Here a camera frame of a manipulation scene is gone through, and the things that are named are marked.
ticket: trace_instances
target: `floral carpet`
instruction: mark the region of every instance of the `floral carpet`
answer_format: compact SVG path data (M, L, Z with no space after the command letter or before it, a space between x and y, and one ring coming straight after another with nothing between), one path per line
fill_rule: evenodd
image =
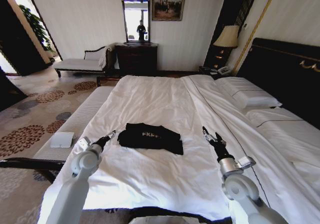
M0 112L0 160L32 158L97 88L94 74L62 72L52 67L28 76L10 76L27 98ZM114 86L108 81L102 85ZM0 168L0 224L37 223L50 183L33 170ZM126 210L84 211L80 223L128 223Z

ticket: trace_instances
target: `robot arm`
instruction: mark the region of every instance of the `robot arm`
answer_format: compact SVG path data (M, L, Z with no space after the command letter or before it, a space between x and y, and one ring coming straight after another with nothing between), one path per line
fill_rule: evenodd
M76 224L79 222L89 191L88 178L97 170L99 156L105 144L115 134L114 130L101 137L73 159L72 178L62 185L46 224ZM81 140L89 144L87 137Z
M235 161L226 148L226 142L218 133L213 137L203 126L205 139L213 146L220 164L224 183L222 189L230 199L237 201L248 215L249 224L288 224L287 221L275 210L268 207L259 197L256 184L247 176L242 175L244 169L256 164L250 156L244 156Z

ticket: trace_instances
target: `picture frame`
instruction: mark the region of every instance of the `picture frame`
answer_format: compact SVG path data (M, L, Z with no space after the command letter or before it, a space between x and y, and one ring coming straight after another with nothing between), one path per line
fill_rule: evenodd
M185 0L152 0L153 21L181 21Z

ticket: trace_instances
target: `wooden dresser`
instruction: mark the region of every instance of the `wooden dresser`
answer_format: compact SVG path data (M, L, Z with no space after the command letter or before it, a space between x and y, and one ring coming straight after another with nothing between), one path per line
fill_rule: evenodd
M158 44L115 45L115 52L122 75L155 76L157 72Z

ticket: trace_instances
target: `black t-shirt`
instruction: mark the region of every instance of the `black t-shirt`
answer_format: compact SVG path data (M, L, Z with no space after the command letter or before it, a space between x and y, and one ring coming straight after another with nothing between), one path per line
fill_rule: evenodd
M127 148L165 149L183 155L184 149L180 138L180 134L162 125L127 123L125 130L119 134L118 141L121 146Z

